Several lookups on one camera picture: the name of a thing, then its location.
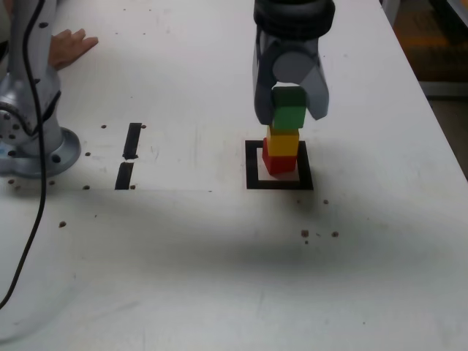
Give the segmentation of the person's hand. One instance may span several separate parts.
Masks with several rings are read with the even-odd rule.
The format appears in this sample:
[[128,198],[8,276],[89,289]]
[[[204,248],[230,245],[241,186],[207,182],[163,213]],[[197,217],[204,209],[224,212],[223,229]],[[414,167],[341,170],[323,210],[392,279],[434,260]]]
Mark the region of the person's hand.
[[97,37],[88,37],[84,29],[72,33],[69,29],[52,36],[48,63],[59,71],[77,61],[98,44]]

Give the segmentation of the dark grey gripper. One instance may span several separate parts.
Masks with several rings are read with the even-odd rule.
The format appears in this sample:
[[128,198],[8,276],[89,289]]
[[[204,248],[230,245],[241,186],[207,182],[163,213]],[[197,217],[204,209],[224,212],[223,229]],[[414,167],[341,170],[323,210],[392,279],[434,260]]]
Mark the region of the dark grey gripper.
[[[274,57],[275,46],[282,52]],[[279,83],[293,83],[306,94],[306,106],[315,121],[328,114],[329,90],[318,50],[318,38],[308,41],[281,39],[258,31],[252,67],[254,111],[262,125],[273,121],[271,90]]]

